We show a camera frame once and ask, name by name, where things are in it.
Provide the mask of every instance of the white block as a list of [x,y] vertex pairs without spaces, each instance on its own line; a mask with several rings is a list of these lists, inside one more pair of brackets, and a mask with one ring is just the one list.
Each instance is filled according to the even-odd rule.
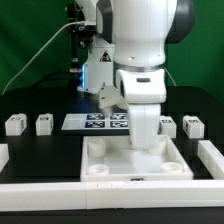
[[87,183],[87,209],[122,208],[123,182]]
[[6,136],[19,136],[27,127],[27,118],[25,114],[13,114],[5,122]]
[[172,117],[160,116],[160,134],[168,135],[170,138],[176,138],[177,125]]
[[41,114],[36,121],[36,134],[51,135],[53,129],[53,114]]
[[199,141],[198,157],[214,179],[224,179],[224,157],[210,141]]
[[183,130],[189,138],[204,138],[205,125],[196,116],[184,116]]
[[9,160],[9,151],[7,144],[0,144],[0,172]]

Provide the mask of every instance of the white plastic holder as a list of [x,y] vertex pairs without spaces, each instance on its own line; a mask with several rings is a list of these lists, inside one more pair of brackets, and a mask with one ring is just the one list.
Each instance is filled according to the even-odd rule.
[[184,116],[183,130],[190,139],[204,138],[205,125],[196,116]]
[[135,150],[130,136],[84,137],[81,181],[192,180],[191,169],[169,136],[159,135],[157,142],[153,148]]
[[172,117],[160,116],[159,132],[162,135],[168,135],[170,138],[176,138],[177,125]]
[[53,114],[41,114],[36,121],[36,134],[51,135],[53,129]]
[[0,144],[0,173],[9,160],[9,151],[7,144]]
[[19,136],[27,127],[27,117],[25,114],[13,114],[5,122],[6,136]]

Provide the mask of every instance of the white tray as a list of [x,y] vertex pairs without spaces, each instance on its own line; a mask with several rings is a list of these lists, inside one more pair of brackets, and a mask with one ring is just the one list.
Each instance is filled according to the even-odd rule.
[[167,135],[153,150],[134,150],[129,136],[84,137],[81,181],[191,180],[193,173]]

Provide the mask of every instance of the blue light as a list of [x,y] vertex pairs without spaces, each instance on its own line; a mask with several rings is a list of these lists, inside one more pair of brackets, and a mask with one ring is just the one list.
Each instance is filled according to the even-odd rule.
[[85,89],[85,64],[82,66],[82,84],[80,85],[82,89]]

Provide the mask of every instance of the small white cube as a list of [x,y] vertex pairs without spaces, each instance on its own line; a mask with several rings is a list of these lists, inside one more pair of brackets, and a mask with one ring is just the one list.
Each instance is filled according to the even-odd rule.
[[53,114],[41,114],[36,121],[36,134],[51,135],[53,129]]
[[177,125],[172,117],[160,116],[160,134],[168,135],[170,138],[176,138]]
[[205,125],[196,116],[184,116],[183,130],[189,138],[204,138]]
[[19,136],[27,127],[27,118],[25,114],[13,114],[5,122],[6,136]]

